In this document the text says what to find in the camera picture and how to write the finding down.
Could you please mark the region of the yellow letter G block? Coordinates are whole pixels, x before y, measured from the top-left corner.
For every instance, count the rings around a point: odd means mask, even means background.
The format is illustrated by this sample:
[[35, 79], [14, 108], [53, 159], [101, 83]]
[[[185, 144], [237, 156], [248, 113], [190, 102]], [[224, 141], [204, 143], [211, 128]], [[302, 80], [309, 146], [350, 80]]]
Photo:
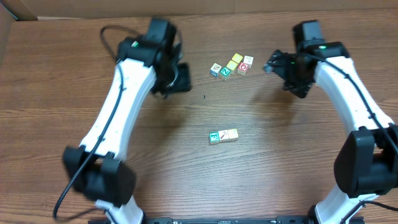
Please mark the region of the yellow letter G block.
[[238, 130], [237, 129], [229, 129], [228, 136], [229, 136], [230, 141], [236, 141], [239, 137]]

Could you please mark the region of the green letter F block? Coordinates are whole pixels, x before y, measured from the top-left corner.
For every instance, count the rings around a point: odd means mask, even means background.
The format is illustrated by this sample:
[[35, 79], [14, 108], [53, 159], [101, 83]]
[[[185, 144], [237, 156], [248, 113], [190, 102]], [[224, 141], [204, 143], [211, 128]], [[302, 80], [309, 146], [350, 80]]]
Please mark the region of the green letter F block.
[[209, 134], [210, 144], [218, 144], [220, 142], [219, 132], [212, 132]]

